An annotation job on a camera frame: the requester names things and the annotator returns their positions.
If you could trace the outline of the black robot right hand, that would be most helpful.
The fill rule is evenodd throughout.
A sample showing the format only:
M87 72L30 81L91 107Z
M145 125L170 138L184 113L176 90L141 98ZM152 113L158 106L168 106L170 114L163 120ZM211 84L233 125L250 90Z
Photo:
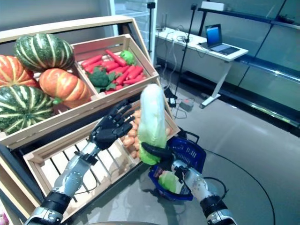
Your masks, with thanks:
M151 156L155 156L158 158L157 162L155 163L157 167L160 167L164 171L172 170L174 156L170 150L168 150L167 148L153 146L146 142L142 142L142 148Z

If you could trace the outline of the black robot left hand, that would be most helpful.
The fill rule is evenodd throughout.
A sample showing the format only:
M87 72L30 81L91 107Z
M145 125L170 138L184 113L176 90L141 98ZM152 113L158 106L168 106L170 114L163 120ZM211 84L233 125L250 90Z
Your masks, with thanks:
M108 149L118 138L127 135L133 128L131 124L135 119L133 113L131 103L127 100L120 101L93 128L89 142L101 150Z

